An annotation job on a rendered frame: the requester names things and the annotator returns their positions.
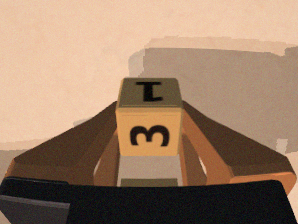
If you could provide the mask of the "tan cube with number 3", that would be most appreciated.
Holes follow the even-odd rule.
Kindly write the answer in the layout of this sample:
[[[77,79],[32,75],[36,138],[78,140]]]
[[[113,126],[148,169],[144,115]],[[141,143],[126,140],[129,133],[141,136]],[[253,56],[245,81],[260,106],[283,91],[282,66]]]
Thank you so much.
[[[122,156],[177,156],[184,107],[176,78],[123,78],[116,119]]]

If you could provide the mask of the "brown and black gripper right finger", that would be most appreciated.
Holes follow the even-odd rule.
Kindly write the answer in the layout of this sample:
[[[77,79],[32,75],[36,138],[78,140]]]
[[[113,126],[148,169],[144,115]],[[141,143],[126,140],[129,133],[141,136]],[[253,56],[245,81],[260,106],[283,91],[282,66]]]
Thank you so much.
[[[278,180],[289,195],[297,176],[286,156],[182,102],[179,156],[183,186]]]

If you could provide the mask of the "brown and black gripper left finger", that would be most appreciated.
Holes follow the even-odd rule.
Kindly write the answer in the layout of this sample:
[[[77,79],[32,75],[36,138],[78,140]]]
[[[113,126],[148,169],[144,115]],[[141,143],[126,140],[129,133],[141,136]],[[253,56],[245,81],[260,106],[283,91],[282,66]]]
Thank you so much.
[[[15,176],[66,181],[71,185],[117,186],[120,146],[116,105],[114,101],[91,119],[14,157],[4,178]]]

